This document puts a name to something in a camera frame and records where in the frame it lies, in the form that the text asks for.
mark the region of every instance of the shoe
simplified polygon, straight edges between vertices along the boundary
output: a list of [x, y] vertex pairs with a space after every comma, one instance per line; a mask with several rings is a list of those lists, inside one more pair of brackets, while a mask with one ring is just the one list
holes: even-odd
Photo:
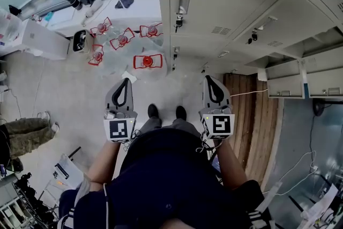
[[57, 134], [59, 132], [59, 126], [58, 124], [55, 122], [52, 126], [51, 126], [52, 131]]
[[183, 119], [184, 121], [186, 121], [187, 113], [186, 113], [186, 110], [182, 106], [178, 106], [176, 108], [176, 118]]
[[150, 104], [148, 107], [148, 116], [150, 117], [159, 117], [159, 111], [155, 104]]
[[41, 113], [41, 118], [50, 122], [50, 114], [48, 113], [48, 111]]

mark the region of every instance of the gray floor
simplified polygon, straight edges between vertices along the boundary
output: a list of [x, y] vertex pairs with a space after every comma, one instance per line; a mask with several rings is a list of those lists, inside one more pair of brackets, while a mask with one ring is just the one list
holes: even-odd
[[[30, 183], [40, 193], [52, 178], [53, 167], [62, 153], [69, 154], [81, 146], [76, 162], [84, 171], [88, 169], [106, 140], [102, 121], [105, 95], [121, 77], [100, 77], [96, 67], [87, 64], [85, 56], [75, 53], [69, 54], [64, 61], [21, 52], [5, 59], [7, 83], [18, 97], [21, 116], [36, 117], [37, 113], [48, 110], [51, 122], [58, 122], [61, 129], [54, 139], [21, 157], [24, 173], [32, 173]], [[183, 105], [188, 112], [188, 121], [202, 131], [197, 112], [202, 109], [203, 77], [201, 73], [175, 71], [157, 82], [136, 81], [132, 85], [138, 113], [136, 128], [148, 119], [147, 108], [153, 102], [160, 110], [163, 125], [171, 124], [176, 106]], [[20, 118], [16, 100], [10, 92], [5, 93], [1, 114], [7, 121]], [[124, 156], [121, 148], [115, 175]]]
[[[301, 156], [310, 152], [310, 130], [313, 119], [312, 100], [285, 100], [284, 120], [273, 171], [266, 186], [269, 190]], [[325, 186], [319, 173], [335, 178], [335, 172], [342, 164], [343, 154], [343, 106], [333, 105], [324, 110], [320, 117], [315, 117], [312, 131], [312, 149], [317, 157], [314, 165], [318, 166], [315, 176], [309, 176], [288, 194], [276, 196], [270, 205], [275, 221], [285, 229], [297, 228], [301, 222], [300, 211], [290, 201], [291, 195], [304, 209], [313, 206], [308, 197], [318, 201], [319, 192]], [[295, 186], [309, 173], [311, 155], [306, 155], [297, 167], [284, 179], [279, 194]]]

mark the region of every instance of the person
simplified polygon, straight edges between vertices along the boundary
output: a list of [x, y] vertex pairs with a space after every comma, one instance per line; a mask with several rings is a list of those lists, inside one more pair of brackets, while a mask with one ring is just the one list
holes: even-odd
[[[196, 150], [200, 133], [182, 106], [166, 127], [155, 105], [148, 116], [119, 176], [112, 180], [120, 143], [107, 141], [88, 171], [90, 192], [74, 208], [78, 191], [65, 191], [60, 218], [72, 212], [75, 229], [262, 228], [251, 227], [251, 217], [264, 196], [256, 181], [247, 180], [228, 139], [217, 148], [221, 184], [206, 150]], [[268, 210], [257, 216], [266, 224], [271, 219]]]
[[6, 168], [12, 160], [31, 153], [51, 140], [58, 131], [57, 123], [50, 127], [48, 112], [41, 113], [41, 117], [20, 119], [1, 125], [0, 164]]

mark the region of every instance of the tile floor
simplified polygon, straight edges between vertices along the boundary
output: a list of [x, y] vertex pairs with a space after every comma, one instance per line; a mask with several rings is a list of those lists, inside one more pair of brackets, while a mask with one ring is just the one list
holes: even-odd
[[[60, 127], [54, 139], [21, 157], [23, 173], [32, 173], [30, 183], [39, 194], [52, 178], [53, 167], [62, 153], [69, 154], [81, 146], [75, 161], [87, 171], [106, 140], [102, 121], [105, 95], [121, 77], [100, 77], [96, 67], [87, 64], [85, 56], [73, 52], [63, 61], [21, 52], [8, 55], [5, 60], [7, 85], [18, 97], [21, 116], [36, 117], [37, 113], [48, 110], [51, 122], [58, 122]], [[183, 105], [188, 112], [188, 121], [202, 131], [197, 112], [202, 109], [203, 77], [201, 73], [176, 70], [156, 82], [136, 81], [132, 85], [138, 113], [136, 128], [148, 119], [147, 108], [153, 102], [160, 110], [164, 125], [171, 124], [176, 106]], [[20, 118], [16, 100], [9, 92], [1, 103], [1, 114], [7, 121]], [[124, 157], [121, 147], [115, 175]]]

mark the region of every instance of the dark t-shirt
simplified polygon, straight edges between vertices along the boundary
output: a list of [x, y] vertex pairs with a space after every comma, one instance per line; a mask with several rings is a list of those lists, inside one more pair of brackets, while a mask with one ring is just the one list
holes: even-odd
[[[109, 228], [159, 228], [177, 218], [194, 228], [249, 228], [247, 212], [264, 199], [256, 181], [234, 191], [215, 176], [199, 138], [176, 129], [139, 137], [128, 150], [119, 176], [106, 186]], [[59, 215], [73, 207], [76, 190], [64, 192]], [[74, 228], [106, 228], [104, 191], [90, 192], [74, 211]]]

